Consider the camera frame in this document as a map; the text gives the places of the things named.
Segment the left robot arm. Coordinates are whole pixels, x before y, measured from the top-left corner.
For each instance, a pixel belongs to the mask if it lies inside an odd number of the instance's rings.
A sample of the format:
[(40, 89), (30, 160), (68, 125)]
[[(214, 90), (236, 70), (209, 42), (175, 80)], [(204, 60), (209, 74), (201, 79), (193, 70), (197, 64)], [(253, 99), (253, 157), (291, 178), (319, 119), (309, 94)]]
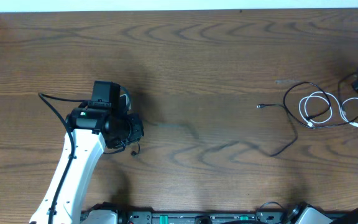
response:
[(96, 81), (91, 99), (79, 100), (79, 106), (63, 117), (63, 151), (48, 190), (30, 223), (124, 223), (126, 218), (111, 208), (82, 207), (93, 171), (109, 149), (109, 154), (138, 144), (144, 127), (137, 113), (131, 113), (129, 91), (114, 82)]

